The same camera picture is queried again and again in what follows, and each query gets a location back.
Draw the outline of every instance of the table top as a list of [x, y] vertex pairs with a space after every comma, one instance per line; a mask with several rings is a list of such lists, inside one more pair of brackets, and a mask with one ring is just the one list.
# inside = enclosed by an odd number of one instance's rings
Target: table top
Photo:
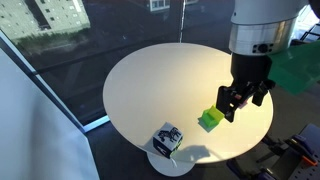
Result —
[[270, 128], [273, 105], [248, 100], [235, 113], [206, 129], [199, 118], [216, 102], [218, 88], [229, 86], [231, 55], [210, 47], [166, 43], [140, 49], [122, 59], [109, 73], [103, 102], [114, 127], [135, 146], [159, 154], [152, 136], [171, 123], [183, 133], [173, 158], [209, 163], [227, 160], [254, 147]]

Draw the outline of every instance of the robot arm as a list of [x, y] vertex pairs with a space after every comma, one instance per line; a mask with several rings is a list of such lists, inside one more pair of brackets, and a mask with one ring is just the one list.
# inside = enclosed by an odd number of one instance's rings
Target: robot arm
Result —
[[[260, 106], [268, 90], [274, 87], [275, 83], [268, 80], [271, 59], [267, 55], [289, 47], [296, 17], [308, 3], [308, 0], [235, 0], [229, 41], [233, 82], [229, 87], [219, 88], [216, 102], [216, 108], [228, 121], [233, 122], [236, 109], [250, 97]], [[318, 1], [316, 4], [313, 9], [319, 10]]]

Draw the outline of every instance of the small box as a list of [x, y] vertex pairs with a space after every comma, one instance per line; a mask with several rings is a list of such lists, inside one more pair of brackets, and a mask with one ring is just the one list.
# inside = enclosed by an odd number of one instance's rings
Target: small box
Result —
[[201, 120], [209, 128], [217, 126], [223, 118], [224, 114], [215, 106], [211, 106], [210, 109], [204, 110], [201, 116]]
[[159, 132], [153, 136], [153, 147], [163, 156], [170, 159], [178, 149], [183, 139], [183, 134], [170, 123], [165, 123]]

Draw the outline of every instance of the building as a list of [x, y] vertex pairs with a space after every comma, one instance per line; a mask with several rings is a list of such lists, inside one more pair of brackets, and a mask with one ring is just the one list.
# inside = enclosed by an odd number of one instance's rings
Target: building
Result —
[[[130, 2], [148, 9], [152, 13], [162, 12], [170, 8], [170, 0], [129, 0]], [[199, 0], [185, 0], [185, 5], [195, 4]]]
[[89, 28], [81, 0], [1, 0], [0, 28], [13, 41]]

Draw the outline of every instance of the glass window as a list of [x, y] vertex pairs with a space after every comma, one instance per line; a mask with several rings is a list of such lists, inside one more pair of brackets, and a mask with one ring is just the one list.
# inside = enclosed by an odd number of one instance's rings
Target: glass window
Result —
[[158, 1], [153, 1], [152, 2], [152, 7], [157, 8], [158, 7]]
[[165, 0], [165, 5], [170, 6], [170, 0]]
[[[4, 9], [15, 16], [1, 29], [83, 125], [107, 114], [102, 91], [115, 64], [141, 48], [180, 41], [182, 1], [161, 11], [150, 9], [158, 7], [152, 0], [38, 2]], [[24, 29], [13, 32], [16, 22]]]
[[164, 7], [164, 1], [163, 0], [159, 1], [159, 7]]

